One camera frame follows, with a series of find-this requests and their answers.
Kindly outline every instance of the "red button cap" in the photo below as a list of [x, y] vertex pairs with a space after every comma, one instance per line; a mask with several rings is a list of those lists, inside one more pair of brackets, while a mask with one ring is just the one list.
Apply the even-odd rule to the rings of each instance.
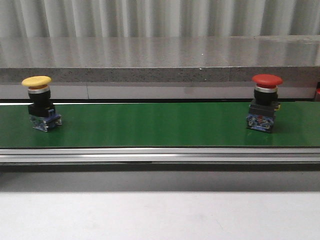
[[283, 83], [281, 77], [271, 74], [258, 74], [252, 77], [252, 80], [257, 83], [259, 87], [266, 89], [273, 89], [277, 85]]

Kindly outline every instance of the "aluminum rail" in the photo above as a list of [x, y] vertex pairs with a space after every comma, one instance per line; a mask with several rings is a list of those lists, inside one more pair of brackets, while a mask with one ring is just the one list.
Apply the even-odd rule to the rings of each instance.
[[233, 162], [320, 163], [320, 147], [0, 149], [0, 163]]

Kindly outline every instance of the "conveyor belt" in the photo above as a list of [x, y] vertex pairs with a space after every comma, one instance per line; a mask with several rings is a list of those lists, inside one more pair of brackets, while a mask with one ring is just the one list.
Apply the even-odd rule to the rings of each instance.
[[283, 102], [274, 133], [246, 128], [248, 102], [57, 105], [63, 126], [31, 128], [0, 106], [0, 162], [320, 161], [319, 102]]

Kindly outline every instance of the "corrugated metal wall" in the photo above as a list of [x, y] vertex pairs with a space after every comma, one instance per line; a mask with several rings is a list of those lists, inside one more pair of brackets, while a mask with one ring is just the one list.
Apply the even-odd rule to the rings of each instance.
[[0, 0], [0, 37], [320, 34], [320, 0]]

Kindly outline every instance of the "yellow button cap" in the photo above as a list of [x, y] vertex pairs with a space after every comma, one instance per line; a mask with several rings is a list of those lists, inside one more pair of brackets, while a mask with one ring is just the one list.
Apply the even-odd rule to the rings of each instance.
[[21, 84], [27, 87], [38, 87], [41, 85], [46, 85], [51, 81], [52, 79], [49, 76], [32, 76], [24, 79]]

